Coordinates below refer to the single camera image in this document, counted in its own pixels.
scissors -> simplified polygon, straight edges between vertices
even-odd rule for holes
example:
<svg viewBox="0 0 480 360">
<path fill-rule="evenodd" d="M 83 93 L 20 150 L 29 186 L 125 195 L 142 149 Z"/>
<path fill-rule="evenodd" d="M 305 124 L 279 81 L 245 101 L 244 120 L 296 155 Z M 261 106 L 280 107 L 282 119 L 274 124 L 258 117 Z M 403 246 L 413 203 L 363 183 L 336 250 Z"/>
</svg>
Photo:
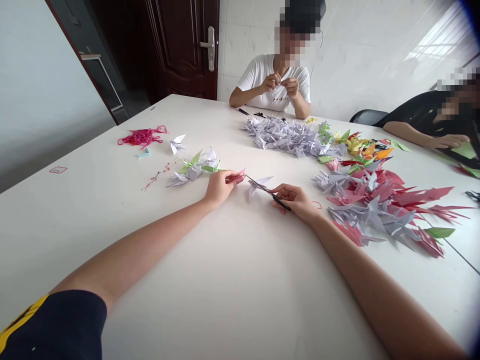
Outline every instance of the scissors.
<svg viewBox="0 0 480 360">
<path fill-rule="evenodd" d="M 273 200 L 275 200 L 277 203 L 279 203 L 280 205 L 282 205 L 285 209 L 287 209 L 288 211 L 291 211 L 292 209 L 289 208 L 287 205 L 285 205 L 281 200 L 280 198 L 275 195 L 275 194 L 272 194 L 270 191 L 268 191 L 264 186 L 260 185 L 258 182 L 256 182 L 255 180 L 253 180 L 250 176 L 248 176 L 247 174 L 245 174 L 245 176 L 247 178 L 249 178 L 251 180 L 252 183 L 254 183 L 255 185 L 258 186 L 259 189 L 262 189 L 264 192 L 266 192 L 267 194 L 271 195 L 271 197 L 273 198 Z"/>
<path fill-rule="evenodd" d="M 480 203 L 480 192 L 467 191 L 465 194 L 467 194 L 469 197 L 473 198 L 473 200 L 476 200 Z"/>
<path fill-rule="evenodd" d="M 372 142 L 376 143 L 378 140 L 375 140 L 375 139 L 372 139 L 371 140 Z M 380 150 L 386 150 L 387 149 L 387 145 L 385 144 L 375 144 L 375 149 L 380 149 Z"/>
</svg>

hand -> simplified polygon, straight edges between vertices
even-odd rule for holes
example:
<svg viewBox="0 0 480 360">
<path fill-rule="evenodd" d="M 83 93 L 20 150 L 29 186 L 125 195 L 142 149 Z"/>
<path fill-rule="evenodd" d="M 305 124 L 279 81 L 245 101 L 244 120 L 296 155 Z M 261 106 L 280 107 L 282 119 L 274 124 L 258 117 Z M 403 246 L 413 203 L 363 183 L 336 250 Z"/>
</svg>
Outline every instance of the hand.
<svg viewBox="0 0 480 360">
<path fill-rule="evenodd" d="M 272 90 L 275 90 L 277 86 L 280 85 L 280 81 L 282 81 L 282 79 L 277 73 L 268 75 L 265 80 L 263 80 L 263 83 L 260 85 L 262 94 L 269 93 Z"/>
<path fill-rule="evenodd" d="M 211 205 L 214 209 L 218 208 L 229 197 L 235 187 L 233 181 L 226 183 L 225 179 L 229 176 L 235 175 L 237 175 L 237 173 L 233 170 L 212 173 L 210 175 L 210 180 L 203 201 Z"/>
<path fill-rule="evenodd" d="M 285 87 L 286 94 L 293 99 L 299 93 L 299 80 L 294 77 L 289 77 L 283 80 L 280 85 Z"/>
<path fill-rule="evenodd" d="M 466 135 L 454 135 L 448 134 L 442 137 L 434 137 L 429 140 L 426 144 L 426 148 L 439 148 L 439 149 L 447 149 L 447 148 L 459 148 L 462 143 L 468 143 L 470 139 Z"/>
<path fill-rule="evenodd" d="M 277 193 L 276 195 L 281 199 L 281 202 L 289 206 L 300 219 L 309 225 L 318 217 L 323 216 L 301 187 L 281 184 L 270 192 Z M 275 208 L 283 209 L 276 201 L 273 201 L 272 205 Z"/>
</svg>

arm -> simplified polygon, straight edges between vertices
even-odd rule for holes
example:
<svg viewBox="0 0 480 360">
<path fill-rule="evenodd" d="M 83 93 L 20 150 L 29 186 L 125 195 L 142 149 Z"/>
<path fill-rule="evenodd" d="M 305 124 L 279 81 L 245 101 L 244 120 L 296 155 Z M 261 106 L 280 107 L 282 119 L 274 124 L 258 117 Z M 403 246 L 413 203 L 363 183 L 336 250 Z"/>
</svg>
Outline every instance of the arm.
<svg viewBox="0 0 480 360">
<path fill-rule="evenodd" d="M 236 87 L 230 95 L 230 106 L 232 108 L 239 108 L 248 103 L 253 98 L 262 95 L 264 92 L 260 87 L 254 87 L 250 90 L 242 91 Z"/>
<path fill-rule="evenodd" d="M 282 184 L 272 192 L 315 232 L 394 359 L 468 358 L 415 299 L 313 206 L 300 187 Z"/>
<path fill-rule="evenodd" d="M 312 105 L 305 101 L 302 96 L 300 89 L 299 80 L 293 77 L 289 77 L 281 82 L 282 86 L 285 87 L 287 95 L 290 97 L 290 100 L 295 109 L 295 116 L 298 119 L 305 120 L 309 117 L 310 112 L 312 111 Z"/>
<path fill-rule="evenodd" d="M 280 75 L 274 73 L 268 75 L 260 86 L 251 88 L 250 90 L 242 91 L 239 87 L 236 87 L 230 95 L 230 106 L 239 108 L 253 98 L 271 92 L 280 84 L 280 80 Z"/>
<path fill-rule="evenodd" d="M 426 135 L 413 128 L 409 123 L 401 121 L 389 121 L 383 126 L 383 130 L 411 143 L 431 149 L 458 148 L 462 143 L 470 141 L 466 135 L 449 134 L 441 137 Z"/>
<path fill-rule="evenodd" d="M 100 296 L 110 309 L 190 230 L 227 199 L 235 186 L 225 181 L 231 175 L 236 173 L 231 170 L 213 173 L 202 200 L 113 243 L 62 280 L 50 294 L 86 290 Z"/>
</svg>

yellow stripe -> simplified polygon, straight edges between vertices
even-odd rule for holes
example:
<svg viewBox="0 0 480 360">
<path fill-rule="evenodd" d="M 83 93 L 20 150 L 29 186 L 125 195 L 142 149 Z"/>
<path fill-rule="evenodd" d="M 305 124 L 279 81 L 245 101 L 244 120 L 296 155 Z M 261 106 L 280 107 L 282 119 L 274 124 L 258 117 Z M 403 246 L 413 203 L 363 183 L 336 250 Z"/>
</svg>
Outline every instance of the yellow stripe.
<svg viewBox="0 0 480 360">
<path fill-rule="evenodd" d="M 15 330 L 25 324 L 35 314 L 35 312 L 37 312 L 39 307 L 42 306 L 48 297 L 48 295 L 45 295 L 44 297 L 39 298 L 36 303 L 27 309 L 27 311 L 24 311 L 25 315 L 20 320 L 18 320 L 14 325 L 11 325 L 11 327 L 7 327 L 2 333 L 0 333 L 0 354 L 5 350 L 9 336 L 12 335 Z"/>
</svg>

forearm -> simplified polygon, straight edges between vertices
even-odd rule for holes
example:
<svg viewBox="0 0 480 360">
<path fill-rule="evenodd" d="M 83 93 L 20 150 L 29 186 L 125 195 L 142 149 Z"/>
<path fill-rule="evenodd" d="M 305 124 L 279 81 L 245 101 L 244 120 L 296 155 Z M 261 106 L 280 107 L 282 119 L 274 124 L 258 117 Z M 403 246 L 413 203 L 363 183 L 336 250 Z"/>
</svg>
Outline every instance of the forearm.
<svg viewBox="0 0 480 360">
<path fill-rule="evenodd" d="M 310 111 L 312 111 L 312 105 L 305 101 L 302 94 L 297 93 L 297 95 L 291 99 L 291 102 L 295 109 L 295 116 L 298 119 L 305 120 L 309 117 Z"/>
<path fill-rule="evenodd" d="M 407 122 L 390 121 L 383 126 L 383 130 L 420 146 L 424 146 L 433 139 L 431 136 L 415 130 Z"/>
<path fill-rule="evenodd" d="M 132 232 L 72 272 L 51 293 L 87 290 L 109 309 L 212 210 L 201 200 Z"/>
<path fill-rule="evenodd" d="M 331 221 L 319 216 L 311 227 L 394 358 L 467 358 L 445 330 Z"/>
<path fill-rule="evenodd" d="M 230 106 L 233 108 L 239 108 L 248 103 L 253 98 L 262 94 L 263 92 L 260 87 L 254 87 L 246 91 L 242 91 L 237 87 L 230 95 Z"/>
</svg>

